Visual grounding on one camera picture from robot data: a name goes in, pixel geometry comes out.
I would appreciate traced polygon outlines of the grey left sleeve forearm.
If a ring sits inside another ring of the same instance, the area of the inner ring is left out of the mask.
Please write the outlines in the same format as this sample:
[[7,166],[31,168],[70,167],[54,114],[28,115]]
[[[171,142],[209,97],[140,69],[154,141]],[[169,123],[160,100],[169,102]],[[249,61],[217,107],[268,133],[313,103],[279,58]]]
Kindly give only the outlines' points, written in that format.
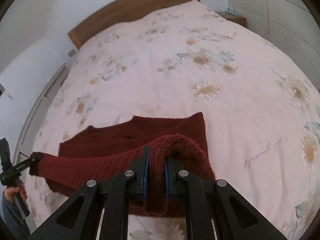
[[5,196],[2,198],[3,218],[6,226],[16,239],[25,240],[30,236],[30,230],[22,218],[14,201],[9,201]]

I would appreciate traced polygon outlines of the person's left hand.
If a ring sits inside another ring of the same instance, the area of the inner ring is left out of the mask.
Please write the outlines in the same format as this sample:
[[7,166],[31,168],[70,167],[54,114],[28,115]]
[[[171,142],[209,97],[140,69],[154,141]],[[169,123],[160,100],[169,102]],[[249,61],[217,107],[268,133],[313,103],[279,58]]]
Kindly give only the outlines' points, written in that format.
[[18,183],[17,183],[17,186],[10,186],[10,187],[7,187],[4,192],[3,192],[5,198],[9,201],[9,202],[13,202],[14,201],[14,198],[13,196],[15,194],[19,194],[23,200],[27,200],[27,192],[24,188],[24,184],[23,182],[20,180]]

